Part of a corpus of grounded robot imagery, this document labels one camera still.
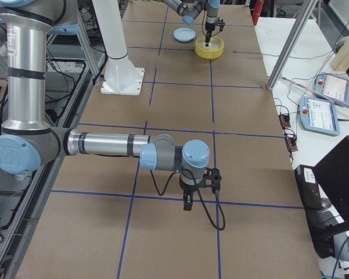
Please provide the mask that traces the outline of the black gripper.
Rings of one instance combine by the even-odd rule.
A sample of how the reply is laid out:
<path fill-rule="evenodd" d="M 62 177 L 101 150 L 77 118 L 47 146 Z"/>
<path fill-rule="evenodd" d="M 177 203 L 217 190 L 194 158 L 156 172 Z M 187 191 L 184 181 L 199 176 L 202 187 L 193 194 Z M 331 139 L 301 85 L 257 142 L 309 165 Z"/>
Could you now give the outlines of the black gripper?
<path fill-rule="evenodd" d="M 184 211 L 191 211 L 193 206 L 193 193 L 196 192 L 198 186 L 195 185 L 182 185 L 182 190 L 184 192 Z"/>
<path fill-rule="evenodd" d="M 206 16 L 206 35 L 204 43 L 209 43 L 211 39 L 212 32 L 215 30 L 216 17 Z"/>

